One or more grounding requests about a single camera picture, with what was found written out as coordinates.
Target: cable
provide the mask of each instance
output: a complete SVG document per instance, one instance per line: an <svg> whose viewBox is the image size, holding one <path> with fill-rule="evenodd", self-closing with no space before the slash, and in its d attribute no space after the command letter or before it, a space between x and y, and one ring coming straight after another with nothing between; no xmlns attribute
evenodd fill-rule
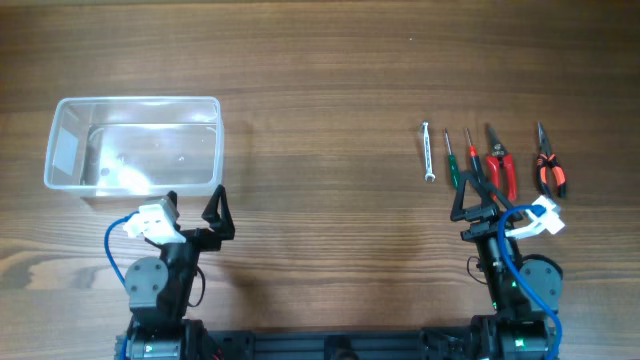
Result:
<svg viewBox="0 0 640 360"><path fill-rule="evenodd" d="M200 269L200 266L196 265L196 271L198 272L198 274L200 274L200 279L202 280L202 292L200 293L200 299L198 300L198 302L195 305L191 305L190 302L187 302L187 305L189 305L191 307L196 307L196 306L200 305L200 303L202 302L202 298L204 297L204 287L206 285L206 282L204 280L204 273L202 272L202 269Z"/></svg>
<svg viewBox="0 0 640 360"><path fill-rule="evenodd" d="M109 235L111 235L111 231L116 226L129 221L129 219L131 219L131 217L137 213L138 213L137 211L134 211L131 214L114 221L113 224L109 225L109 227L107 228L107 231L104 233L104 251L107 253L107 259L109 259L109 262L111 263L111 267L113 267L113 271L116 272L116 276L118 276L118 279L122 283L122 286L124 286L124 277L122 276L122 273L118 269L118 265L116 265L116 262L113 260L113 256L111 256L111 251L109 250Z"/></svg>
<svg viewBox="0 0 640 360"><path fill-rule="evenodd" d="M480 263L480 258L477 256L469 256L469 258L467 259L467 274L469 274L469 276L471 276L471 278L477 282L479 282L482 285L487 285L486 282L478 280L478 278L476 278L475 276L473 276L471 274L471 270L469 269L469 263L471 262L471 259L478 259L478 263Z"/></svg>
<svg viewBox="0 0 640 360"><path fill-rule="evenodd" d="M524 206L516 206L514 208L511 208L505 211L505 213L502 214L502 216L500 217L500 222L498 223L498 249L500 250L500 256L502 257L502 261L504 261L504 263L507 265L507 268L509 269L509 271L511 271L511 274L520 285L520 288L524 290L524 292L526 292L527 295L529 295L529 297L536 304L538 304L538 306L540 306L545 313L547 313L547 315L549 315L549 317L551 318L551 320L553 320L553 323L556 326L556 338L553 343L553 347L551 348L551 351L547 354L547 357L546 357L546 360L553 360L558 355L558 352L560 350L560 343L562 342L562 323L560 322L560 319L558 318L558 316L553 312L553 310L549 308L549 305L547 305L542 299L540 299L540 297L535 293L535 291L533 291L531 286L529 286L529 284L524 279L524 277L520 275L520 272L518 272L518 269L516 269L516 266L513 264L513 262L509 258L509 254L507 252L507 245L504 237L507 219L512 214L520 211L525 211L525 210L531 210L535 212L535 211L538 211L540 208L544 209L544 207L540 205L524 205Z"/></svg>
<svg viewBox="0 0 640 360"><path fill-rule="evenodd" d="M127 335L124 336L122 349L120 349L120 360L127 360Z"/></svg>

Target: black metal frame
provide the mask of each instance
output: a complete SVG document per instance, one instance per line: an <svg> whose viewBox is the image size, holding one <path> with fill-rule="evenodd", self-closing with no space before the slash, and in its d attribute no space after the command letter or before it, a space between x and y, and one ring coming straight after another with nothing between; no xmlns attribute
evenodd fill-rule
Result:
<svg viewBox="0 0 640 360"><path fill-rule="evenodd" d="M463 207L466 183L481 199L480 205ZM546 314L514 286L498 253L497 224L502 214L497 199L507 209L512 204L489 182L479 182L471 172L460 174L451 220L471 223L462 240L473 242L496 309L494 315L477 315L469 326L425 328L404 332L323 332L259 334L246 331L209 332L199 320L183 319L191 285L202 251L219 251L232 240L235 227L224 187L218 186L202 218L208 229L180 231L186 242L158 246L159 258L144 258L127 272L125 287L133 313L126 332L126 359L154 360L541 360L554 341ZM177 205L177 195L168 198ZM522 219L520 214L512 222ZM557 312L562 290L562 269L542 255L522 257L515 241L508 247L518 270L526 271L532 288ZM114 359L121 359L124 337L118 337Z"/></svg>

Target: orange pliers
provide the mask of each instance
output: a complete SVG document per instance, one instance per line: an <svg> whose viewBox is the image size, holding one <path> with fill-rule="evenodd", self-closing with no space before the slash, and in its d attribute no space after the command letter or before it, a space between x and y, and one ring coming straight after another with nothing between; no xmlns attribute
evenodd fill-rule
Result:
<svg viewBox="0 0 640 360"><path fill-rule="evenodd" d="M558 186L558 197L567 196L567 179L564 176L564 170L558 162L558 157L551 151L551 144L549 144L549 138L542 128L542 124L538 123L538 141L540 146L540 153L536 160L536 173L538 175L538 185L544 195L551 197L551 191L547 185L547 166L551 167L553 175L556 178L556 185Z"/></svg>
<svg viewBox="0 0 640 360"><path fill-rule="evenodd" d="M518 198L518 183L516 182L516 167L513 164L513 157L498 139L496 131L490 126L488 129L491 154L487 155L487 165L491 172L491 182L500 190L500 168L503 168L507 174L507 185L509 186L507 198L509 201L515 202Z"/></svg>

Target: red pliers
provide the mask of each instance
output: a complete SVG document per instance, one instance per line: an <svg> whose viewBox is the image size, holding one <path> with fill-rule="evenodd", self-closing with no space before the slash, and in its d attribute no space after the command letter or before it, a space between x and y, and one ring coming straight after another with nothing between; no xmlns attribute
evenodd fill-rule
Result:
<svg viewBox="0 0 640 360"><path fill-rule="evenodd" d="M490 126L488 129L491 154L487 155L487 165L491 172L491 182L500 190L500 168L503 168L507 173L507 185L509 186L507 198L509 201L515 202L518 198L518 184L516 182L516 167L513 164L513 157L498 139L496 131Z"/></svg>

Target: red handle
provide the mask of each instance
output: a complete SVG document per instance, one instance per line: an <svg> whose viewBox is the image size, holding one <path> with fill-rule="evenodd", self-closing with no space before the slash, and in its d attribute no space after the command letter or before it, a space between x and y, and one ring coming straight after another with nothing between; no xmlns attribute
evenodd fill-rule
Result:
<svg viewBox="0 0 640 360"><path fill-rule="evenodd" d="M495 156L487 156L487 166L491 173L491 182L495 185L496 189L500 190L500 160Z"/></svg>
<svg viewBox="0 0 640 360"><path fill-rule="evenodd" d="M551 191L547 185L547 155L538 154L536 159L536 174L538 177L538 186L540 191L547 197L551 198Z"/></svg>
<svg viewBox="0 0 640 360"><path fill-rule="evenodd" d="M516 167L513 164L513 158L511 154L502 158L502 166L507 173L507 185L509 185L509 193L507 198L511 202L515 202L518 199L518 183L516 182Z"/></svg>
<svg viewBox="0 0 640 360"><path fill-rule="evenodd" d="M553 175L556 177L558 196L565 197L567 196L567 178L564 176L564 170L562 170L555 154L549 157L549 162L551 163L551 171L553 171Z"/></svg>

